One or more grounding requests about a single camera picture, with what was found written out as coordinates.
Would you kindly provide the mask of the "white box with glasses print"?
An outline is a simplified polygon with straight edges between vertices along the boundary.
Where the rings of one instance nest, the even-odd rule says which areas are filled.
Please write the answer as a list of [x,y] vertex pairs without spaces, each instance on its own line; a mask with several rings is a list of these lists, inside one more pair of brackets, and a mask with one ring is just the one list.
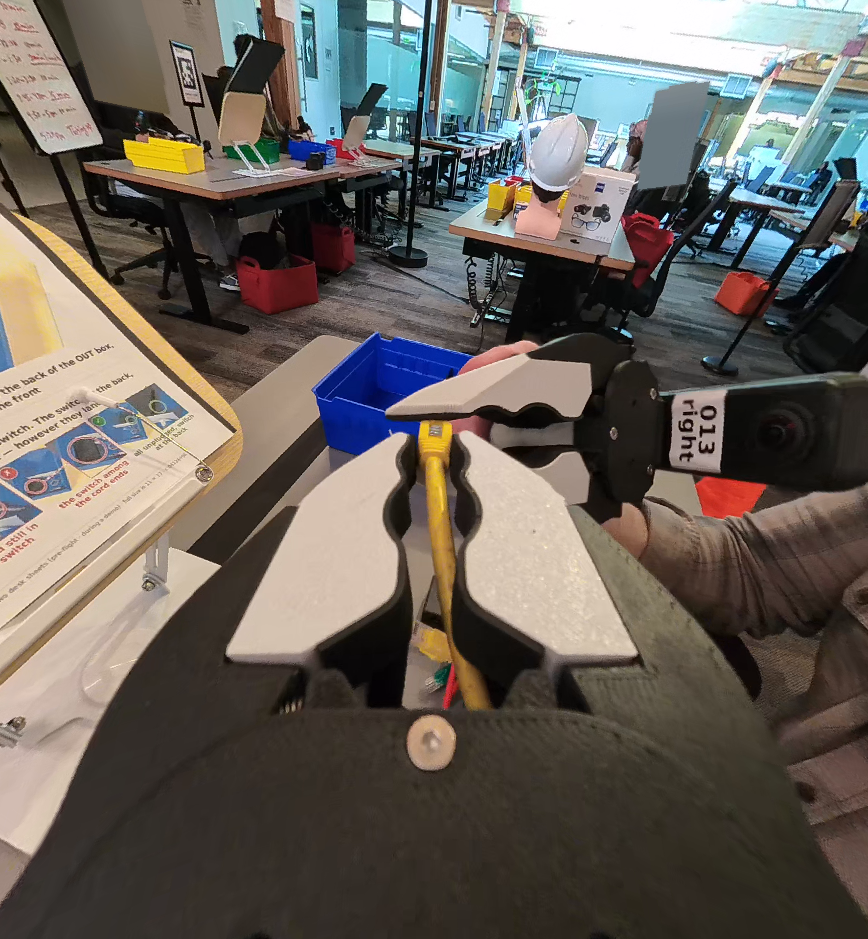
[[608,168],[586,169],[568,193],[560,212],[561,234],[611,243],[636,176]]

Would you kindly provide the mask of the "whiteboard on easel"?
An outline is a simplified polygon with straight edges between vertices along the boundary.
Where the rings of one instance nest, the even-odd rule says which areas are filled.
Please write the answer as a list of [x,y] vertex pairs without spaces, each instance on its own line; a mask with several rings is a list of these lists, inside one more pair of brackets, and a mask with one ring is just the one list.
[[102,137],[36,2],[0,1],[0,94],[29,146],[51,163],[93,268],[109,278],[61,160]]

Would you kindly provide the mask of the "small yellow bin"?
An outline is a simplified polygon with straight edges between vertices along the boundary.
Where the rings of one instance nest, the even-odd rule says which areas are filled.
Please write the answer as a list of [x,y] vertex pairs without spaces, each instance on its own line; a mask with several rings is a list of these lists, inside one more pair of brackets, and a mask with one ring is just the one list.
[[528,180],[510,176],[488,186],[487,207],[484,219],[498,223],[513,215],[518,205],[526,205],[531,199],[532,188]]

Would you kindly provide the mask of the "tilted instruction stand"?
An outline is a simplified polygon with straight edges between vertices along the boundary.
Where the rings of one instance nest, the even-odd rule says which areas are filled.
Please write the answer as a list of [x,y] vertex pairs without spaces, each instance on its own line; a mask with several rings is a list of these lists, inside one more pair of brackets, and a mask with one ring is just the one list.
[[[257,38],[245,41],[225,85],[218,121],[218,139],[223,146],[238,147],[240,142],[256,143],[268,104],[265,88],[285,50],[278,43]],[[268,178],[278,174],[272,166],[241,161],[238,175]]]
[[366,90],[362,100],[350,117],[349,123],[346,125],[346,133],[339,146],[342,158],[349,161],[361,158],[373,112],[387,90],[388,87],[380,83],[374,83]]

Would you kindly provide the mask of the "wooden desk with black legs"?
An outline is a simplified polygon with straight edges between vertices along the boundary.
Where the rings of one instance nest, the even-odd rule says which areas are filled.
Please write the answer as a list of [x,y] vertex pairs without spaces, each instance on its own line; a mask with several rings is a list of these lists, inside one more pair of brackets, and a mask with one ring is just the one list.
[[497,254],[522,263],[522,281],[505,335],[508,344],[573,319],[579,299],[596,276],[623,277],[634,271],[635,259],[621,226],[609,242],[563,230],[548,241],[517,234],[511,216],[494,222],[486,212],[483,201],[451,221],[449,231],[463,238],[465,256],[487,259]]
[[261,172],[249,170],[240,160],[214,158],[201,172],[177,174],[162,169],[136,167],[128,158],[89,160],[81,166],[87,179],[110,180],[160,202],[163,229],[181,276],[186,303],[177,304],[164,295],[160,312],[178,320],[245,335],[244,324],[216,317],[209,309],[203,269],[194,251],[193,239],[182,214],[185,204],[201,205],[214,216],[247,218],[267,211],[288,213],[288,246],[302,256],[312,254],[309,204],[324,199],[333,190],[369,194],[401,170],[406,158],[380,149],[369,150],[355,160],[339,160],[321,170],[281,156],[275,166]]

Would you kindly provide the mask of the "yellow plastic bin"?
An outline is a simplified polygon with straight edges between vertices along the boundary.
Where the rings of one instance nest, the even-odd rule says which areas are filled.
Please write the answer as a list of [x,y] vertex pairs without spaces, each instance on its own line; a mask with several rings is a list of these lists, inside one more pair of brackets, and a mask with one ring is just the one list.
[[139,169],[192,175],[205,171],[202,146],[176,139],[148,136],[123,141],[126,158]]

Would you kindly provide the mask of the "orange fabric bag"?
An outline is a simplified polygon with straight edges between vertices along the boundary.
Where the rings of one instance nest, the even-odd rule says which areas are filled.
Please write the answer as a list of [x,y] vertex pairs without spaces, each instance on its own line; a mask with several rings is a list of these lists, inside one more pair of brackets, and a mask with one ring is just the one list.
[[729,272],[714,301],[724,310],[740,316],[760,315],[769,310],[780,288],[771,287],[767,280],[753,273],[735,270]]

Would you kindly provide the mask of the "white hard hat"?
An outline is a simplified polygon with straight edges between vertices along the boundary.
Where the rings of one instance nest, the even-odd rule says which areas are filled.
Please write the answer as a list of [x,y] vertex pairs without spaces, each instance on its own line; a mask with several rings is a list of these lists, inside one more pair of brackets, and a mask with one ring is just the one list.
[[587,130],[577,115],[551,120],[531,144],[527,168],[532,185],[552,194],[570,189],[583,173],[588,146]]

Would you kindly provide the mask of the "red bag on chair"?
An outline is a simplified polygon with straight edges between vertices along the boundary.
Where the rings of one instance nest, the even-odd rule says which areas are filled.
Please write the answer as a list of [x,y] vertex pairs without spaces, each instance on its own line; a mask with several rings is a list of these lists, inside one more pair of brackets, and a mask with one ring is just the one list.
[[621,219],[624,236],[634,259],[633,283],[643,284],[652,276],[675,242],[675,233],[661,226],[658,218],[633,212]]

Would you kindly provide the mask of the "black white marker sign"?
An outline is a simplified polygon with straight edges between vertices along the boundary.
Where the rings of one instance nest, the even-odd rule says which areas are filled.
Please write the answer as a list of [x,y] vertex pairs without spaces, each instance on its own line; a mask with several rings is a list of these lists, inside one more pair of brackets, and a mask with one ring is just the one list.
[[193,47],[173,40],[169,45],[183,104],[189,108],[203,108],[203,82]]

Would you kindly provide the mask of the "red fabric bag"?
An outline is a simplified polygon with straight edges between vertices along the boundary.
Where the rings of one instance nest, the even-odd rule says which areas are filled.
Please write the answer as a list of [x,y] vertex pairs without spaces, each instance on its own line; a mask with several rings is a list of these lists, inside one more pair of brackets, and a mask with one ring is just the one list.
[[317,269],[338,275],[356,263],[355,233],[348,225],[311,222],[313,260]]
[[266,315],[316,305],[320,301],[318,270],[307,258],[287,255],[283,268],[262,268],[252,257],[240,257],[236,273],[242,302]]

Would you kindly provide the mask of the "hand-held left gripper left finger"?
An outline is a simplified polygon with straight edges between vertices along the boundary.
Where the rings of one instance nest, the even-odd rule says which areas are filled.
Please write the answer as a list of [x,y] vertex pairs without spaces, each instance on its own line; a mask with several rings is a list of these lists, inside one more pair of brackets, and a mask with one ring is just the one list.
[[414,439],[395,433],[281,511],[227,562],[227,660],[339,671],[369,705],[403,702],[413,606],[403,539]]

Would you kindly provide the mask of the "black mesh chair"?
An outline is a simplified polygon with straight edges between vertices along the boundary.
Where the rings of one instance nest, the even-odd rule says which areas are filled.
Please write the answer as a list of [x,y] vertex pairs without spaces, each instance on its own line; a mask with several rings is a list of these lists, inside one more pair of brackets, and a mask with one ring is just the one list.
[[859,236],[783,343],[807,373],[860,371],[868,362],[868,236]]

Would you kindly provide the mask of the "pink mannequin head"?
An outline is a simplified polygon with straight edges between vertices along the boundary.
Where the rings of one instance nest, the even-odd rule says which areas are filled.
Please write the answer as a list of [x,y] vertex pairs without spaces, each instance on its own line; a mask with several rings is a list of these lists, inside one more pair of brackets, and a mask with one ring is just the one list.
[[539,191],[522,184],[514,208],[514,230],[518,238],[555,241],[561,229],[561,212],[569,190],[560,193]]

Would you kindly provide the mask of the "person's right hand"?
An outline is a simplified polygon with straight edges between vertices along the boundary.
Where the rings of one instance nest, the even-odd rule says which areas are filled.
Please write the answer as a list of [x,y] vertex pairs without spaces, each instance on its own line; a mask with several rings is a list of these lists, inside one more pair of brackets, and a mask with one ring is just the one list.
[[[485,367],[496,361],[527,354],[539,348],[538,344],[523,339],[519,342],[495,346],[471,358],[460,370],[462,374]],[[472,416],[454,420],[454,432],[470,431],[478,437],[488,440],[491,422],[483,417]],[[619,516],[602,523],[604,530],[636,558],[643,554],[649,537],[648,523],[643,511],[630,503],[624,503]]]

